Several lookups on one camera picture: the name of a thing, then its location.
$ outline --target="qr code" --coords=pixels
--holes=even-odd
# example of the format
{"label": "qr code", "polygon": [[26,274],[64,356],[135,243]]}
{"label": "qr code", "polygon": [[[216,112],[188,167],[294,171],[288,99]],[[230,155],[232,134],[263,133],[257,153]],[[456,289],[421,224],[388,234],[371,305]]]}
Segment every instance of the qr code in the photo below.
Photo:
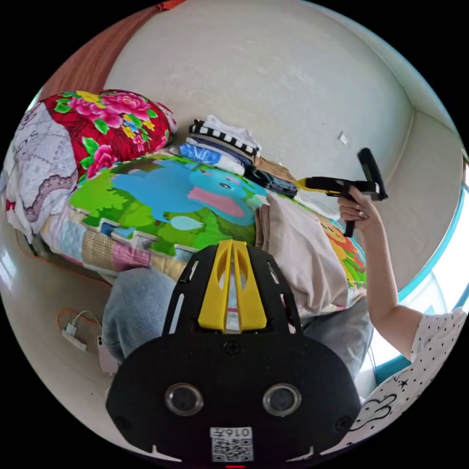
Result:
{"label": "qr code", "polygon": [[212,438],[212,459],[223,463],[253,461],[253,441],[239,438]]}

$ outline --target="blue cartoon elephant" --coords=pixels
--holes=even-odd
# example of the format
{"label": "blue cartoon elephant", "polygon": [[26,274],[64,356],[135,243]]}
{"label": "blue cartoon elephant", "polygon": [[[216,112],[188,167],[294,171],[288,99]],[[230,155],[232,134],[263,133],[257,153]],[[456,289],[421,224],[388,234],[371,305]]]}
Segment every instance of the blue cartoon elephant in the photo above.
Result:
{"label": "blue cartoon elephant", "polygon": [[196,170],[193,163],[154,162],[160,167],[117,174],[112,183],[150,207],[152,217],[162,223],[168,222],[165,212],[191,213],[207,207],[231,223],[248,226],[254,223],[254,214],[246,204],[244,189],[267,195],[261,186],[216,168]]}

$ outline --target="yellow plastic part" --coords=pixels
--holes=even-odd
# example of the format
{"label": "yellow plastic part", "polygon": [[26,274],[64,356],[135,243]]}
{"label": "yellow plastic part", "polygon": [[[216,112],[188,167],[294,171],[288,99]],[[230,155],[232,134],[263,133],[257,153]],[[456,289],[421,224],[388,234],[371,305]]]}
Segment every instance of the yellow plastic part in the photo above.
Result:
{"label": "yellow plastic part", "polygon": [[[264,329],[267,325],[267,317],[260,299],[246,243],[233,241],[233,254],[239,328],[241,331]],[[241,284],[241,274],[246,280],[244,289]]]}
{"label": "yellow plastic part", "polygon": [[[232,239],[218,243],[212,272],[198,317],[199,325],[204,329],[226,332],[232,255],[234,256],[239,329],[241,332],[264,329],[267,325],[267,317],[260,299],[246,243]],[[223,288],[220,288],[223,274],[225,274],[225,281]],[[241,274],[246,280],[244,288]]]}
{"label": "yellow plastic part", "polygon": [[340,194],[338,191],[327,191],[326,189],[310,189],[309,187],[306,187],[305,185],[305,177],[303,179],[299,179],[295,184],[296,186],[303,190],[303,191],[308,191],[308,192],[322,192],[324,194]]}
{"label": "yellow plastic part", "polygon": [[[204,301],[199,313],[198,322],[204,329],[225,331],[228,310],[228,294],[230,292],[230,267],[233,240],[220,241],[213,262]],[[220,280],[225,273],[223,288]]]}

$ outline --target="person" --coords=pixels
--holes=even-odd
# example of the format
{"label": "person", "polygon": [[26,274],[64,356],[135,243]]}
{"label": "person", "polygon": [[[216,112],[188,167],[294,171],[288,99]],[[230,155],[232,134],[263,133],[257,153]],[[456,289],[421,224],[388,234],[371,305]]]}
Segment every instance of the person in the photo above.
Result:
{"label": "person", "polygon": [[[410,360],[411,365],[381,383],[364,400],[350,431],[322,454],[356,444],[397,419],[443,366],[466,321],[462,308],[443,315],[422,314],[401,306],[386,232],[368,197],[350,188],[354,201],[339,198],[343,221],[354,221],[366,257],[366,299],[340,313],[314,319],[305,335],[342,358],[352,377],[360,369],[372,330]],[[162,333],[174,282],[159,271],[134,269],[117,278],[103,318],[103,341],[122,362],[133,350]]]}

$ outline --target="woman's arm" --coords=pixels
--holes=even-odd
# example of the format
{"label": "woman's arm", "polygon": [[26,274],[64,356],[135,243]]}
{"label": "woman's arm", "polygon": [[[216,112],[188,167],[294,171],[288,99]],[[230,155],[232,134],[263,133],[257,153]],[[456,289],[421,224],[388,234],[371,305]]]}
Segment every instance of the woman's arm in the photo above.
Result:
{"label": "woman's arm", "polygon": [[399,305],[383,222],[370,199],[355,187],[350,188],[350,194],[356,202],[340,198],[339,205],[342,219],[355,221],[362,233],[371,322],[385,340],[410,359],[422,313]]}

